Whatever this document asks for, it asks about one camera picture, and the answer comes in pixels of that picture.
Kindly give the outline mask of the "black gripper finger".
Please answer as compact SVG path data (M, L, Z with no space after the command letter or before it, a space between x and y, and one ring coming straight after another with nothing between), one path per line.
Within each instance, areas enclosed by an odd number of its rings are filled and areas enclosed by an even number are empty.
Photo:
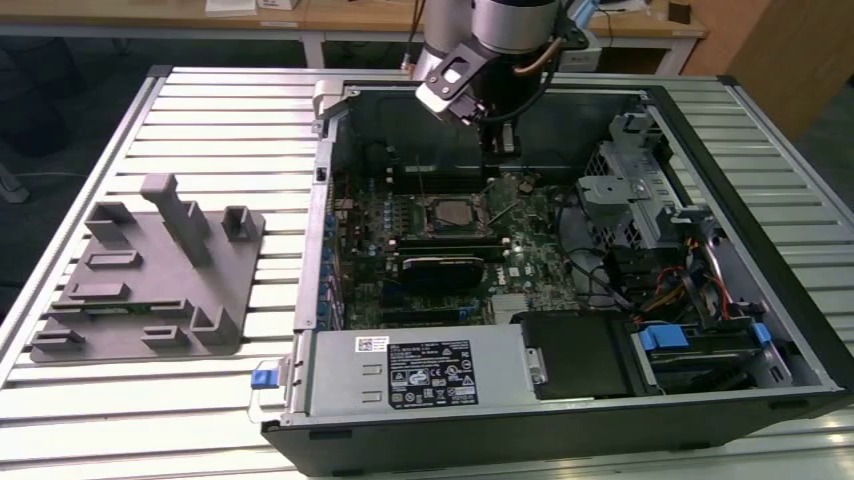
M480 127L481 168L497 173L500 167L519 157L519 137L513 122Z

